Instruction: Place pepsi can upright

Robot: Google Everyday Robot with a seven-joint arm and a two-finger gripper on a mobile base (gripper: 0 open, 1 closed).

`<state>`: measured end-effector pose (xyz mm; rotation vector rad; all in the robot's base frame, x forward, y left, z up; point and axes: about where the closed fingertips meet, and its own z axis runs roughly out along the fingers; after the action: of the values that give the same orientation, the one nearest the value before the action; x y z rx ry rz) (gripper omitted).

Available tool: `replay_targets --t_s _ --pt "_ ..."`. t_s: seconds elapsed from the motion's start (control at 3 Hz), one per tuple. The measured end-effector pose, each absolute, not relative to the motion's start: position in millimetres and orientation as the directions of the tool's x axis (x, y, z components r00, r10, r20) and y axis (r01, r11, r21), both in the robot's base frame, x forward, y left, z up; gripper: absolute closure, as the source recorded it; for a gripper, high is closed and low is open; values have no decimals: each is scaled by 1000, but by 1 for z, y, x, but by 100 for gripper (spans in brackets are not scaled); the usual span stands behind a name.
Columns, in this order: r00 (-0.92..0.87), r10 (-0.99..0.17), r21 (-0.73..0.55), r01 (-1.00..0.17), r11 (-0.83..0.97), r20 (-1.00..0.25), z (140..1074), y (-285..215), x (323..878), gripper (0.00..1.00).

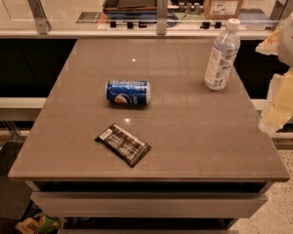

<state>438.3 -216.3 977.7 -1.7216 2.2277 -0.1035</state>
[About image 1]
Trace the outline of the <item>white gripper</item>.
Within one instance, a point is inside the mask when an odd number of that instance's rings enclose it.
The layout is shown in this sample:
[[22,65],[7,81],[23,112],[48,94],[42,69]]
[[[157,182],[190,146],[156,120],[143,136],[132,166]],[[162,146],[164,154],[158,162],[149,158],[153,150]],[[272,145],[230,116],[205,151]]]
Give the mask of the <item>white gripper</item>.
[[[266,40],[255,49],[263,55],[274,55],[293,66],[293,12]],[[293,116],[293,67],[283,75],[274,74],[271,79],[267,101],[264,104],[259,128],[272,135],[280,130]]]

